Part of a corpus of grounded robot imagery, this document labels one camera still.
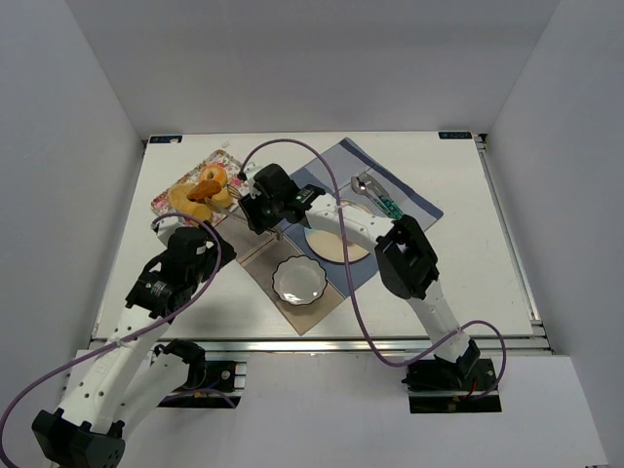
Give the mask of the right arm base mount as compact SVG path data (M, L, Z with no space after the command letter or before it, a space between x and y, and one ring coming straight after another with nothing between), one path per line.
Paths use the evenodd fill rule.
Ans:
M422 360L407 368L411 414L468 414L502 412L500 397L491 389L497 375L491 359L480 359L461 380L445 374L435 360Z

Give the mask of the small round bun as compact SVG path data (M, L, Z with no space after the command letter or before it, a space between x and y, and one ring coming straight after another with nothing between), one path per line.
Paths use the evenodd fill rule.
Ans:
M228 209L233 204L233 197L228 187L223 186L218 193L211 197L211 201L221 208Z

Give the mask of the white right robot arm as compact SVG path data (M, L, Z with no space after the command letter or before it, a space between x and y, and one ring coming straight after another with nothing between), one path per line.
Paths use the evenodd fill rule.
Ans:
M438 372L455 388L480 359L475 341L460 329L444 297L437 256L418 222L392 219L345 206L321 187L296 185L277 164L251 165L238 173L249 192L239 205L251 231L260 234L282 221L346 240L374 255L382 284L407 302L430 340Z

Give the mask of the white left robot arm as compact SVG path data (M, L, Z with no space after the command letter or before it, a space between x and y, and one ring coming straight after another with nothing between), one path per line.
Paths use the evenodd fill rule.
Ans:
M205 353L192 341L150 349L214 272L234 260L234 248L201 227L178 227L163 252L143 267L126 297L109 342L53 412L40 411L32 431L46 458L60 467L116 467L137 425L178 388L206 381Z

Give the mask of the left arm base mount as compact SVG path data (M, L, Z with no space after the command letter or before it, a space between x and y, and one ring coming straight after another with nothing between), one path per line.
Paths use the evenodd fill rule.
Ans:
M196 360L187 380L160 404L167 409L235 409L245 388L247 364L224 358Z

